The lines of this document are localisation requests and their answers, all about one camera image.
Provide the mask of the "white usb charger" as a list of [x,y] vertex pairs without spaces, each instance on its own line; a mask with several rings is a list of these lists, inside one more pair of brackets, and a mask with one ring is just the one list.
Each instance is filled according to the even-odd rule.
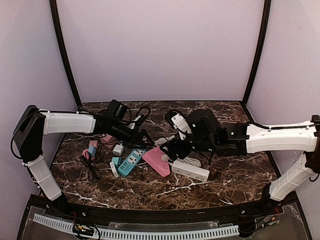
[[115,155],[115,156],[121,156],[122,153],[124,151],[124,146],[121,145],[121,144],[116,144],[112,150],[112,153]]

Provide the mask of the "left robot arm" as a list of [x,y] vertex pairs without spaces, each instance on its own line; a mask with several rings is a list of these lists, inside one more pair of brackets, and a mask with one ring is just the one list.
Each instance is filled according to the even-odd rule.
[[51,134],[83,133],[110,135],[133,148],[154,145],[142,123],[148,115],[125,120],[129,108],[113,99],[106,109],[97,113],[84,111],[50,111],[29,105],[15,127],[10,141],[12,155],[22,160],[30,176],[52,202],[65,200],[65,195],[53,177],[43,153],[43,137]]

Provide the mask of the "white power strip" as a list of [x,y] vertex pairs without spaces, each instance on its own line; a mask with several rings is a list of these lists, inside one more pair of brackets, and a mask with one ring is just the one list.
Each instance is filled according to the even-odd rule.
[[196,167],[180,161],[174,161],[171,166],[171,171],[185,177],[206,182],[209,178],[210,171],[204,168]]

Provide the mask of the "bright pink plug adapter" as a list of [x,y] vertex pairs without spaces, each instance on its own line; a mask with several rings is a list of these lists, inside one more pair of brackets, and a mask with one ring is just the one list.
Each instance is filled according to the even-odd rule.
[[89,152],[89,150],[88,149],[84,149],[83,151],[82,151],[82,155],[85,157],[85,158],[89,158],[89,157],[91,157],[91,153]]

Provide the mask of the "teal power strip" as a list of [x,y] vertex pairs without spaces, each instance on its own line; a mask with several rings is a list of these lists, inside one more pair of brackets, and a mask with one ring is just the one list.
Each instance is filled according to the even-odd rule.
[[122,177],[127,177],[146,152],[147,151],[145,149],[134,149],[118,167],[118,174]]

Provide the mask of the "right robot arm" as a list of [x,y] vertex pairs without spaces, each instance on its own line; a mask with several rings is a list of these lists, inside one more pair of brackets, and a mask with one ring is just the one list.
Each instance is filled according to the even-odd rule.
[[230,157],[269,151],[301,151],[293,166],[263,189],[265,200],[280,202],[305,180],[320,175],[319,115],[285,125],[248,122],[222,127],[210,109],[197,109],[189,115],[171,109],[165,120],[177,131],[173,139],[159,147],[171,161],[183,159],[191,152]]

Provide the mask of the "teal charger plug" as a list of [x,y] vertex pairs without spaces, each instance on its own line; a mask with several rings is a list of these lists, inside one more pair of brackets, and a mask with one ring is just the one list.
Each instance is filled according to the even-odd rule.
[[116,166],[116,167],[119,167],[122,163],[122,158],[121,157],[112,157],[112,160],[111,162]]

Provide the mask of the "pink triangular power strip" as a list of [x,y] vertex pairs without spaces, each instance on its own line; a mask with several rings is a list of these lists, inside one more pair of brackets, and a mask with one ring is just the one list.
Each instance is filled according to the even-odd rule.
[[167,177],[170,175],[170,166],[168,161],[164,161],[163,157],[167,155],[157,146],[148,150],[142,155],[143,160],[149,164],[160,176]]

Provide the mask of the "light pink charger block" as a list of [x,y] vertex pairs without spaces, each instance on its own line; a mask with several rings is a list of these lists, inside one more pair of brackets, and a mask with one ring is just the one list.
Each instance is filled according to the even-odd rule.
[[91,140],[89,142],[88,149],[87,149],[88,156],[91,157],[91,159],[95,159],[97,149],[98,149],[98,141]]

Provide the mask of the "pink cube socket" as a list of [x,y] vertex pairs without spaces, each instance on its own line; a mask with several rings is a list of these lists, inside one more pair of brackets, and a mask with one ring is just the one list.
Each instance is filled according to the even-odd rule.
[[115,137],[109,134],[105,134],[105,135],[101,135],[99,140],[102,144],[110,144],[111,142],[114,142],[116,139]]

